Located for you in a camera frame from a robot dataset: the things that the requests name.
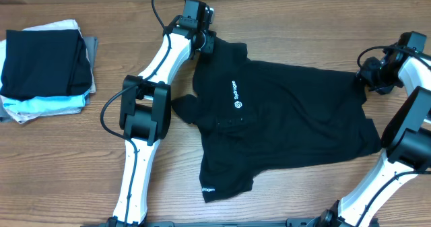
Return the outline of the black polo shirt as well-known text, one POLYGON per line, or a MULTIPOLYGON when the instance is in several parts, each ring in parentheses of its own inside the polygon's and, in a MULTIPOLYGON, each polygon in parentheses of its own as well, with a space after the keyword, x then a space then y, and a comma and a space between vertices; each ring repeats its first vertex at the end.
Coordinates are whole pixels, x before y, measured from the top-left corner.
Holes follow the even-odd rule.
POLYGON ((205 202, 250 191, 265 170, 345 162, 380 151, 354 73, 253 61, 244 43, 216 39, 193 93, 172 101, 201 134, 205 202))

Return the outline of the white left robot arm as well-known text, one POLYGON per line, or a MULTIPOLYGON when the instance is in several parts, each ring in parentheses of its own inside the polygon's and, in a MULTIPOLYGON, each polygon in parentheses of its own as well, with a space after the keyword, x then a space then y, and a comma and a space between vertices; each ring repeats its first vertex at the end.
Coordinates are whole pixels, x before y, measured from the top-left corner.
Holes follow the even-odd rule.
POLYGON ((116 94, 121 99, 126 160, 119 200, 107 226, 141 226, 145 222, 152 164, 170 125, 170 85, 194 52, 212 52, 216 35, 209 30, 212 22, 212 13, 204 18, 176 16, 152 62, 139 75, 128 75, 116 94))

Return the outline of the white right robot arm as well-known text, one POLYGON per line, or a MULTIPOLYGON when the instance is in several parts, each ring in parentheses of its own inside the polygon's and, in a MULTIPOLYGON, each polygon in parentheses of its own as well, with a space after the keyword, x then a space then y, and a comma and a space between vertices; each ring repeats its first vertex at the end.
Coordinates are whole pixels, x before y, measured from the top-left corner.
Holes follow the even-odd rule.
POLYGON ((348 195, 298 226, 378 226, 376 212, 405 183, 430 174, 430 56, 416 47, 384 47, 378 71, 396 74, 408 98, 383 132, 378 162, 348 195))

